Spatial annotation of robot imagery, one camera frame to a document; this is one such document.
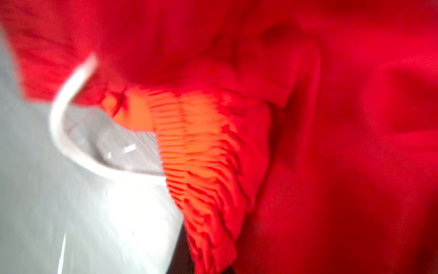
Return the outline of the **red shorts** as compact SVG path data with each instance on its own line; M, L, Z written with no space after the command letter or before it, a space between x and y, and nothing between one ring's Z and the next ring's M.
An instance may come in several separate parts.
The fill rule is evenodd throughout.
M25 96L156 135L197 274L438 271L436 1L2 1Z

